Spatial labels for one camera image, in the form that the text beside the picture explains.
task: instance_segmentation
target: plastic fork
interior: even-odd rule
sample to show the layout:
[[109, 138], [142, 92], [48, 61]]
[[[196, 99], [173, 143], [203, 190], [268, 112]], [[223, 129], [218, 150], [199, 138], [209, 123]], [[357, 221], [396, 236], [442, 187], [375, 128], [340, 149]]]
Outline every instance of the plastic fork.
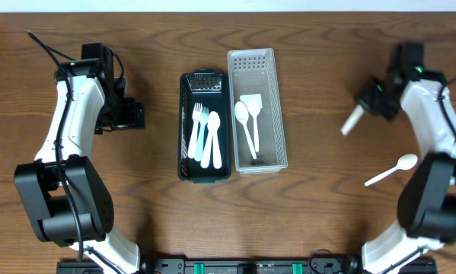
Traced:
[[207, 121], [209, 121], [209, 109], [203, 107], [200, 114], [200, 130], [199, 138], [197, 138], [196, 157], [194, 158], [196, 161], [202, 160], [202, 153], [204, 152], [204, 130], [206, 129]]
[[189, 141], [189, 149], [187, 150], [187, 156], [189, 158], [194, 158], [194, 156], [196, 156], [197, 129], [199, 128], [201, 109], [201, 103], [194, 104], [194, 111], [192, 112], [192, 120], [194, 121], [194, 127], [192, 128], [192, 134], [190, 135]]

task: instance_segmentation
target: wooden table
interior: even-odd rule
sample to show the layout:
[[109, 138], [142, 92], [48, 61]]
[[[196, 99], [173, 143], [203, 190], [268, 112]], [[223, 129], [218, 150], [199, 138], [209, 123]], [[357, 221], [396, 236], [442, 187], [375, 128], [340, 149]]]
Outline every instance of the wooden table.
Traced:
[[[115, 224], [149, 253], [308, 257], [357, 252], [396, 218], [412, 172], [374, 187], [369, 177], [419, 149], [400, 114], [340, 127], [371, 75], [383, 78], [397, 41], [425, 40], [426, 66], [456, 75], [456, 13], [0, 14], [0, 272], [52, 273], [75, 251], [40, 243], [14, 186], [56, 105], [55, 65], [28, 38], [80, 57], [100, 41], [121, 57], [146, 129], [96, 136], [93, 163], [115, 203]], [[177, 177], [179, 77], [227, 70], [230, 49], [273, 48], [289, 167], [194, 185]], [[456, 84], [451, 88], [456, 109]], [[456, 244], [432, 253], [456, 273]]]

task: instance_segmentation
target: black cable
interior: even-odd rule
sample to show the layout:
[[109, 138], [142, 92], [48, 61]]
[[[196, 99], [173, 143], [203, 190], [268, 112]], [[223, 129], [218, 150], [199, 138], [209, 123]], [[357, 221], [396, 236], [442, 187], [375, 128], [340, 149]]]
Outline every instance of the black cable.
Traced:
[[63, 189], [65, 191], [65, 195], [67, 196], [67, 200], [69, 201], [69, 206], [70, 209], [72, 210], [72, 215], [74, 216], [74, 221], [75, 221], [75, 227], [77, 228], [77, 238], [78, 238], [78, 255], [77, 255], [77, 261], [81, 262], [82, 257], [84, 256], [84, 242], [82, 239], [82, 227], [81, 227], [81, 222], [78, 217], [78, 210], [77, 206], [75, 204], [74, 197], [72, 196], [72, 193], [70, 192], [68, 182], [65, 180], [65, 172], [62, 168], [61, 165], [61, 155], [60, 152], [62, 151], [62, 132], [63, 132], [63, 127], [65, 125], [65, 119], [67, 117], [67, 113], [69, 112], [70, 108], [70, 103], [72, 101], [72, 89], [70, 88], [70, 82], [69, 78], [67, 77], [67, 72], [65, 69], [62, 67], [60, 64], [59, 60], [52, 54], [50, 49], [42, 42], [38, 37], [35, 36], [31, 31], [28, 31], [28, 36], [30, 38], [37, 42], [44, 50], [45, 52], [50, 56], [50, 58], [54, 61], [54, 63], [57, 65], [57, 67], [60, 69], [60, 71], [63, 73], [65, 76], [65, 84], [67, 85], [67, 101], [65, 102], [65, 107], [62, 113], [62, 118], [60, 119], [59, 123], [59, 128], [57, 129], [57, 136], [54, 141], [55, 145], [55, 158], [56, 158], [56, 164], [57, 164], [57, 175], [59, 176], [60, 182], [62, 182]]
[[406, 263], [408, 260], [412, 259], [413, 256], [417, 255], [420, 253], [419, 256], [423, 255], [424, 254], [424, 250], [428, 250], [429, 248], [428, 247], [419, 247], [417, 248], [416, 251], [412, 252], [411, 254], [405, 256], [402, 260], [398, 261], [397, 264], [395, 265], [391, 265], [389, 268], [387, 268], [386, 270], [384, 270], [381, 274], [388, 274], [390, 271], [394, 270], [395, 268], [403, 265], [404, 263]]
[[121, 67], [121, 75], [118, 77], [118, 79], [116, 79], [114, 81], [114, 87], [116, 88], [118, 86], [118, 84], [121, 83], [121, 81], [123, 80], [123, 77], [124, 77], [124, 67], [123, 67], [123, 64], [121, 63], [121, 59], [120, 57], [113, 52], [113, 56], [116, 57], [116, 60], [118, 60], [118, 63], [120, 64], [120, 67]]
[[56, 54], [60, 55], [61, 57], [65, 58], [65, 59], [69, 59], [70, 61], [75, 61], [75, 59], [73, 59], [72, 57], [67, 56], [67, 55], [61, 53], [60, 51], [58, 51], [58, 50], [52, 48], [51, 46], [46, 46], [46, 48], [49, 49], [52, 53], [56, 53]]
[[343, 262], [340, 258], [336, 257], [336, 255], [334, 255], [334, 253], [330, 252], [329, 250], [327, 250], [327, 249], [325, 249], [325, 248], [320, 248], [320, 249], [314, 251], [314, 252], [311, 254], [311, 256], [309, 257], [308, 264], [309, 264], [309, 267], [311, 268], [312, 271], [314, 271], [316, 274], [323, 274], [323, 273], [317, 271], [317, 269], [315, 269], [315, 268], [312, 266], [312, 259], [314, 258], [314, 256], [315, 256], [316, 254], [320, 253], [321, 251], [326, 252], [326, 253], [329, 253], [329, 254], [331, 254], [332, 256], [334, 256], [334, 259], [336, 259], [336, 260], [338, 261], [338, 263], [340, 263], [340, 265], [341, 265], [341, 270], [343, 270], [344, 262]]
[[438, 103], [439, 103], [439, 107], [441, 108], [442, 115], [444, 116], [446, 123], [448, 124], [449, 128], [453, 132], [454, 138], [456, 139], [456, 128], [454, 127], [451, 119], [449, 118], [448, 112], [445, 109], [445, 106], [444, 106], [445, 98], [442, 96], [444, 89], [446, 89], [447, 86], [449, 86], [450, 84], [453, 84], [455, 82], [456, 82], [456, 77], [454, 77], [453, 79], [451, 79], [449, 81], [446, 81], [446, 83], [441, 86], [441, 89], [439, 89], [439, 92], [438, 92]]
[[88, 247], [85, 249], [86, 252], [89, 252], [89, 254], [94, 254], [101, 262], [103, 262], [106, 266], [109, 266], [114, 272], [118, 273], [118, 274], [122, 274], [115, 266], [113, 266], [112, 263], [108, 262], [106, 259], [104, 259], [104, 257], [99, 253], [97, 252], [96, 250], [94, 250], [93, 247]]

